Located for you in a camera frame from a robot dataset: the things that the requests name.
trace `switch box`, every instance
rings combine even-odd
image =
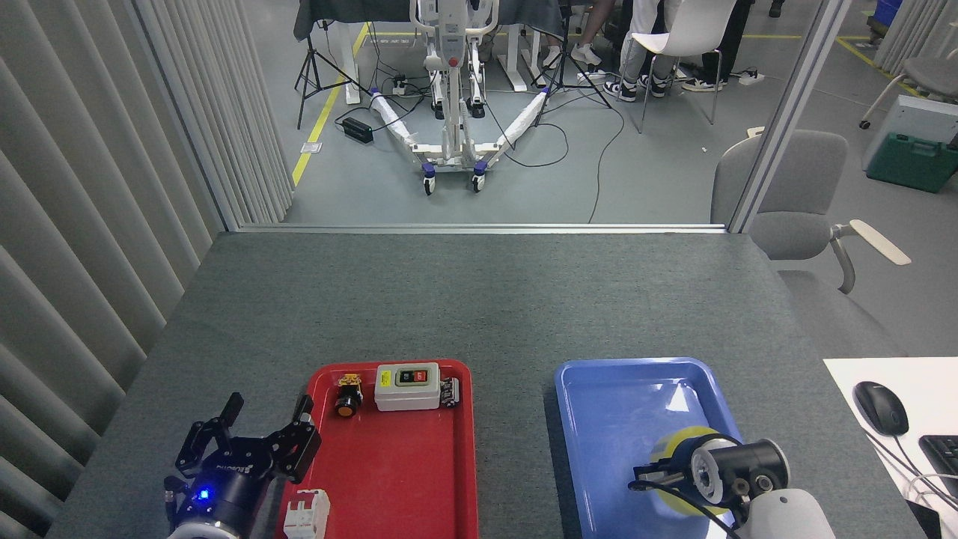
[[[434,410],[439,396],[438,363],[385,364],[376,370],[379,411]]]

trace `floor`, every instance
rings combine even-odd
[[[349,110],[338,91],[309,99],[303,128],[295,128],[299,95],[293,82],[306,51],[291,35],[295,3],[244,0],[290,169],[301,163],[300,147],[311,135],[323,144],[305,168],[299,167],[301,173],[294,174],[298,184],[286,222],[298,226],[707,223],[712,174],[719,157],[745,137],[746,129],[767,122],[817,7],[813,0],[789,0],[783,16],[772,19],[766,16],[767,4],[757,0],[753,7],[736,64],[736,69],[758,67],[765,79],[750,86],[733,82],[726,87],[719,94],[714,126],[705,117],[711,96],[678,88],[668,99],[653,100],[642,134],[635,128],[641,103],[613,103],[615,110],[608,110],[594,95],[577,99],[584,95],[579,90],[559,92],[548,107],[554,112],[547,113],[544,121],[561,130],[546,125],[530,129],[509,152],[527,165],[561,158],[559,163],[526,168],[503,160],[489,173],[479,194],[468,187],[470,174],[441,175],[436,193],[427,197],[421,173],[385,131],[376,132],[369,145],[344,136],[333,122]],[[952,181],[941,193],[931,195],[868,179],[861,171],[860,156],[873,135],[858,129],[857,119],[888,81],[866,61],[874,51],[859,46],[867,42],[863,36],[868,34],[863,12],[874,8],[873,1],[852,2],[841,38],[829,54],[799,127],[836,132],[849,141],[850,156],[830,217],[836,223],[864,220],[914,260],[910,266],[894,267],[863,243],[852,241],[849,250],[858,269],[852,297],[911,355],[956,355],[958,332],[952,330],[951,321],[958,316],[958,294],[950,269],[958,264],[951,232],[958,228],[958,187]],[[353,26],[357,35],[361,25]],[[376,32],[380,42],[383,38],[399,41],[379,47],[378,57],[389,67],[382,66],[384,72],[376,73],[376,83],[388,84],[385,79],[394,68],[410,77],[424,73],[422,48],[407,43],[408,25],[376,24]],[[325,51],[323,33],[316,30],[313,38],[317,49]],[[503,35],[496,39],[496,52],[504,52],[505,42]],[[377,54],[368,39],[361,43],[357,60],[360,78],[366,83],[372,80]],[[607,47],[597,40],[600,54],[607,56]],[[326,66],[320,69],[324,83],[334,80],[335,72]],[[505,125],[533,96],[513,93],[497,64],[489,66],[487,78],[490,111]],[[324,113],[326,105],[331,108]],[[441,125],[427,105],[411,113],[408,124],[423,142],[438,143]],[[378,116],[365,109],[349,115],[381,125]],[[874,123],[882,117],[881,112],[877,114]],[[480,141],[491,141],[499,133],[491,114],[470,126]],[[830,251],[807,262],[778,266],[811,269],[835,286],[841,280]]]

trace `tripod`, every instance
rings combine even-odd
[[[588,74],[582,69],[582,66],[579,64],[576,59],[572,58],[571,53],[569,52],[569,27],[571,26],[572,19],[572,0],[565,0],[563,5],[559,6],[559,11],[562,15],[562,54],[559,55],[559,59],[556,60],[559,63],[559,67],[553,70],[552,77],[549,78],[549,93],[553,93],[556,90],[564,88],[591,88],[595,93],[599,94],[599,97],[602,98],[603,103],[607,108],[612,108],[612,105],[608,102],[608,99],[605,98],[603,91],[599,89],[598,86],[593,83],[592,79],[589,78]],[[566,84],[565,83],[565,61],[569,59],[579,70],[579,75],[583,80],[588,82],[588,84]],[[533,80],[533,84],[536,84],[536,81],[539,78],[542,78],[545,73],[539,73],[538,76]],[[536,125],[539,123],[542,114],[545,112],[545,107],[548,102],[542,104],[542,108],[539,110],[538,115],[536,116]]]
[[[329,28],[330,28],[329,22],[322,21],[321,26],[324,32],[329,31]],[[364,88],[362,84],[353,80],[352,77],[350,77],[349,75],[346,74],[346,72],[340,69],[335,62],[331,61],[330,59],[320,54],[320,52],[317,51],[312,46],[311,35],[306,36],[306,43],[307,43],[306,59],[303,60],[303,67],[300,68],[299,77],[296,78],[296,83],[293,84],[293,89],[296,90],[299,88],[300,81],[303,82],[303,92],[302,94],[300,94],[300,114],[299,114],[299,118],[296,120],[296,129],[299,129],[300,126],[303,124],[303,107],[306,105],[306,100],[323,90],[329,90],[330,88],[335,88],[336,86],[342,86],[345,84],[355,84],[360,90],[366,92],[367,95],[369,96],[373,95],[372,92]],[[333,69],[338,71],[339,74],[342,75],[343,81],[336,82],[328,86],[322,85],[319,82],[319,68],[316,66],[316,57],[319,57],[319,59],[331,65]]]

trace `vertical blinds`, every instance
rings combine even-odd
[[[135,0],[226,219],[278,223],[293,182],[239,0]]]
[[[285,215],[250,43],[239,0],[3,2],[0,538],[46,532],[224,225]]]
[[[958,4],[947,0],[904,0],[888,34],[878,47],[875,64],[899,74],[901,64],[914,57],[944,58],[958,47],[950,23],[958,19]]]

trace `patient lift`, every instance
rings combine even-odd
[[[485,73],[479,60],[479,41],[495,30],[498,18],[499,0],[410,0],[409,19],[425,36],[423,64],[430,75],[433,110],[437,119],[445,120],[442,145],[417,142],[389,101],[377,88],[371,88],[372,108],[422,168],[422,186],[427,195],[436,189],[437,172],[472,170],[472,191],[481,191],[486,171],[529,128],[548,95],[548,88],[536,94],[495,142],[476,144],[469,136],[467,117],[485,116]],[[468,73],[465,97],[461,77],[464,67]]]

